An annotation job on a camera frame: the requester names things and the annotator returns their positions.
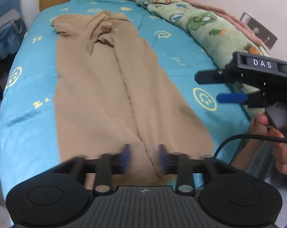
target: crosshair logo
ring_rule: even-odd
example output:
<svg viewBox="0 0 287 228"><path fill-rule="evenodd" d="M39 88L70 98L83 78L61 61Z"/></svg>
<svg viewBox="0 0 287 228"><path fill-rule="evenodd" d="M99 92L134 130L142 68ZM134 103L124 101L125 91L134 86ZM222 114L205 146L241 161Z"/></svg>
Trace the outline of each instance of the crosshair logo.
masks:
<svg viewBox="0 0 287 228"><path fill-rule="evenodd" d="M143 188L140 190L141 193L146 194L148 192L148 190L146 188Z"/></svg>
<svg viewBox="0 0 287 228"><path fill-rule="evenodd" d="M206 110L214 112L217 110L217 104L214 98L201 88L194 88L193 95L197 103L199 103Z"/></svg>

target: person's hand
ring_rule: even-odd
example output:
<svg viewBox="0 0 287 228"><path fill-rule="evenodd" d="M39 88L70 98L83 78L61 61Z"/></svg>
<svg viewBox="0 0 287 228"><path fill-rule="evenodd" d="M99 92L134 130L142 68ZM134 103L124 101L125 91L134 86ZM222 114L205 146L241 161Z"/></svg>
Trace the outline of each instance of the person's hand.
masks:
<svg viewBox="0 0 287 228"><path fill-rule="evenodd" d="M259 115L258 122L265 126L270 125L265 113ZM269 136L284 138L284 135L275 128L270 129ZM276 159L275 167L280 173L287 175L287 147L283 143L273 142L272 144L272 155Z"/></svg>

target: blue bed sheet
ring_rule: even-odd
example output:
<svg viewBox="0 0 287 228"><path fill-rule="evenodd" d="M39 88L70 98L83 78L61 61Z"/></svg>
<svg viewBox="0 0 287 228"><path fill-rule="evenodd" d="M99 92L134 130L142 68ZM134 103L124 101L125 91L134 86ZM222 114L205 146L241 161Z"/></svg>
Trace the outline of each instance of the blue bed sheet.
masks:
<svg viewBox="0 0 287 228"><path fill-rule="evenodd" d="M61 14L125 13L157 53L159 64L209 130L218 146L227 137L244 133L249 120L237 104L219 104L223 84L199 86L198 70L216 65L186 32L126 0L72 0L41 12L16 55L0 107L0 177L4 197L18 183L60 163L53 97L56 87L56 38L50 25ZM239 142L219 155L229 162Z"/></svg>

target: pink blanket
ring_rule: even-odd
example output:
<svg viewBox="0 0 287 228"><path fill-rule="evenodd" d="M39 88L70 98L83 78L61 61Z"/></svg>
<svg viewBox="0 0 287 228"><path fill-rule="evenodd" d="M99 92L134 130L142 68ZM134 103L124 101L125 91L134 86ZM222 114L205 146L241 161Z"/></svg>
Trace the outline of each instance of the pink blanket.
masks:
<svg viewBox="0 0 287 228"><path fill-rule="evenodd" d="M253 42L254 44L258 46L262 46L265 49L265 51L269 54L269 50L265 46L264 42L260 38L255 36L254 32L245 23L241 22L235 16L232 16L231 14L227 13L225 10L221 8L203 5L203 4L194 2L193 0L182 0L182 1L190 3L192 6L197 7L199 9L212 11L216 15L226 19L232 25L234 25L239 31L241 31L251 42Z"/></svg>

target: cable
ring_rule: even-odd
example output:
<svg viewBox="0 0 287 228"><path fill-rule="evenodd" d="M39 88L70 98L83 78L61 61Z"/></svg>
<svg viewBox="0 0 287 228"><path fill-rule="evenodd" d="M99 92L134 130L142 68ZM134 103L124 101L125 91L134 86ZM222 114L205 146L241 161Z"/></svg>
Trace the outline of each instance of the cable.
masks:
<svg viewBox="0 0 287 228"><path fill-rule="evenodd" d="M266 136L266 135L254 135L254 134L239 134L239 135L233 135L229 137L228 139L224 140L219 147L216 149L216 152L214 153L214 158L217 157L220 150L230 141L237 140L237 139L256 139L256 140L266 140L266 141L274 141L279 143L287 143L286 138L280 138L275 136Z"/></svg>

